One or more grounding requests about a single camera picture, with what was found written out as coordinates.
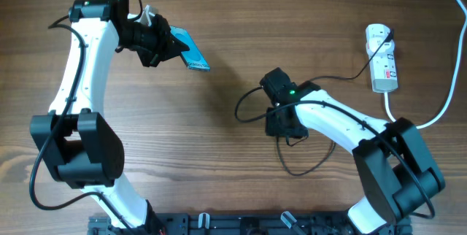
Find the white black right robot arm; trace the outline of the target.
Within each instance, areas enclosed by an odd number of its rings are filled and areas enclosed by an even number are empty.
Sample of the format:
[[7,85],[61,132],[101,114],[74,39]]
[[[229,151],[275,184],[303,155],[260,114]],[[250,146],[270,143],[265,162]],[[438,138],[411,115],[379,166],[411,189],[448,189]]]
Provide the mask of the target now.
[[331,232],[397,234],[411,216],[435,217],[431,199],[444,189],[445,180],[411,121],[364,115],[309,80],[295,84],[280,68],[265,74],[258,87],[271,101],[256,117],[265,119],[267,136],[290,145],[292,139],[308,139],[314,130],[352,155],[364,196],[342,212],[343,223]]

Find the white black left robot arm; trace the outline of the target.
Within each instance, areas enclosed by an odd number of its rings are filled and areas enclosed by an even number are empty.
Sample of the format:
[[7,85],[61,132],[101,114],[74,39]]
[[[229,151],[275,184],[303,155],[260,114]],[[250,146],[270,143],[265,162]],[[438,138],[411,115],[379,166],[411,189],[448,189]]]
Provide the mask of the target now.
[[142,65],[156,67],[181,58],[192,70],[208,70],[200,50],[185,29],[170,26],[151,7],[138,15],[129,0],[76,0],[53,24],[72,33],[60,89],[46,115],[31,120],[38,148],[37,163],[51,177],[92,197],[108,214],[117,234],[164,234],[150,202],[125,176],[123,143],[104,119],[104,91],[112,57],[134,51]]

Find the Galaxy S25 smartphone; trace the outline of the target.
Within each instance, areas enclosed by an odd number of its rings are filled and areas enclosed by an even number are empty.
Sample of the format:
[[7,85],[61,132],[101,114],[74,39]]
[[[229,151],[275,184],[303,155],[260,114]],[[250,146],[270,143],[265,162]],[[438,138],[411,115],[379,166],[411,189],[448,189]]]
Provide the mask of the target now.
[[171,26],[171,34],[188,46],[188,50],[181,52],[181,58],[190,70],[209,72],[210,66],[196,46],[190,34],[183,28]]

